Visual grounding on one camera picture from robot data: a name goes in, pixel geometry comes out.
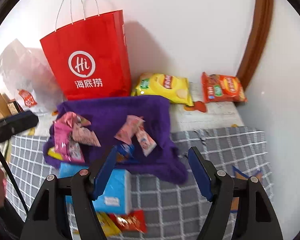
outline metal bolt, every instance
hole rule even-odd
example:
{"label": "metal bolt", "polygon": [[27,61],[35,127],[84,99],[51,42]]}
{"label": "metal bolt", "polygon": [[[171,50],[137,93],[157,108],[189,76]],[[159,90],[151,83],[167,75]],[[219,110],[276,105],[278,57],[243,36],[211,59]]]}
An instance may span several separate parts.
{"label": "metal bolt", "polygon": [[220,177],[224,177],[226,175],[226,172],[223,171],[223,170],[218,170],[217,171],[217,174],[220,176]]}
{"label": "metal bolt", "polygon": [[54,175],[53,174],[50,174],[50,175],[47,176],[47,180],[48,181],[51,181],[53,179],[54,179]]}
{"label": "metal bolt", "polygon": [[259,181],[258,178],[255,177],[255,176],[252,176],[250,179],[251,179],[251,181],[254,182],[254,183],[257,183],[257,182]]}
{"label": "metal bolt", "polygon": [[81,176],[87,175],[87,174],[88,174],[88,170],[83,169],[83,170],[81,170],[81,171],[79,172],[79,174],[80,174]]}

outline white rope handle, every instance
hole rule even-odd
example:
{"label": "white rope handle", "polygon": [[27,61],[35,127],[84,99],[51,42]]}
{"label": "white rope handle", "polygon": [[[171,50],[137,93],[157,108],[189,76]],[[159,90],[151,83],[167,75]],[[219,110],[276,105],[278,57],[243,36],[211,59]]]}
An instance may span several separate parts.
{"label": "white rope handle", "polygon": [[[98,10],[98,16],[100,16],[98,2],[97,2],[97,0],[95,0],[95,1],[96,1],[96,5],[97,5],[97,10]],[[73,20],[72,20],[72,0],[70,0],[70,15],[71,15],[71,22],[73,24]]]}
{"label": "white rope handle", "polygon": [[[62,4],[65,0],[62,0],[61,4],[60,4],[60,8],[58,10],[58,14],[57,14],[57,18],[56,18],[56,24],[55,24],[55,32],[57,31],[57,21],[58,21],[58,17],[59,17],[59,13],[60,13],[60,10],[61,10],[61,7],[62,7]],[[84,14],[84,6],[83,6],[83,1],[81,0],[81,4],[82,4],[82,9],[83,9],[83,18],[84,20],[86,19],[86,16]]]}

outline gray checkered cloth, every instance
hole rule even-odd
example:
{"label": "gray checkered cloth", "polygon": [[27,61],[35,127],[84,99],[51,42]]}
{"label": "gray checkered cloth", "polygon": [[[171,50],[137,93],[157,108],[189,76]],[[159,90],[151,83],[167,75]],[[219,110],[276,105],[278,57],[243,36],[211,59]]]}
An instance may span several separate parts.
{"label": "gray checkered cloth", "polygon": [[[179,148],[180,161],[188,169],[188,181],[183,185],[174,185],[153,175],[132,175],[132,206],[135,210],[142,209],[145,212],[147,233],[125,231],[109,239],[197,238],[211,203],[201,196],[188,161],[183,157],[192,146],[196,146],[203,157],[210,160],[217,169],[223,169],[231,176],[234,175],[232,166],[249,176],[261,170],[262,184],[269,198],[273,197],[264,132],[248,127],[220,128],[172,133],[171,139]],[[42,147],[46,141],[47,137],[38,136],[12,138],[10,168],[28,207],[31,206],[47,175],[58,174],[57,170],[44,162]],[[25,220],[24,209],[10,181],[7,185],[7,198]],[[71,229],[77,229],[72,206],[68,206],[68,214]],[[231,239],[235,218],[235,214],[230,214],[224,239]]]}

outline brown wooden trim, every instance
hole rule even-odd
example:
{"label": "brown wooden trim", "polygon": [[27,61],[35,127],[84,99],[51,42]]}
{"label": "brown wooden trim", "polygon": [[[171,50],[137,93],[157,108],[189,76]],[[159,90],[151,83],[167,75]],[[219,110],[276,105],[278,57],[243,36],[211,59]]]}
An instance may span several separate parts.
{"label": "brown wooden trim", "polygon": [[237,77],[244,90],[253,77],[266,44],[272,19],[273,2],[274,0],[256,0],[252,29],[237,72]]}

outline purple towel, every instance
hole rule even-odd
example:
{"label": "purple towel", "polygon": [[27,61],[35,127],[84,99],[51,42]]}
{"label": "purple towel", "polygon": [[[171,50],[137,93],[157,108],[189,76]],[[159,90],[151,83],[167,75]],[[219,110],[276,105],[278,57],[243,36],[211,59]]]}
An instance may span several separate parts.
{"label": "purple towel", "polygon": [[[182,184],[187,180],[187,170],[179,161],[178,149],[170,139],[169,100],[161,96],[139,96],[120,98],[84,99],[63,102],[58,106],[60,118],[64,113],[72,111],[91,121],[87,128],[93,130],[101,147],[81,145],[81,149],[89,165],[101,158],[105,147],[119,143],[114,135],[126,122],[127,115],[143,116],[145,131],[156,141],[156,148],[145,157],[134,136],[134,157],[140,164],[117,164],[116,168],[127,169],[131,173],[149,173],[161,180]],[[60,167],[60,161],[47,155],[54,147],[54,128],[50,128],[50,138],[43,147],[45,161]]]}

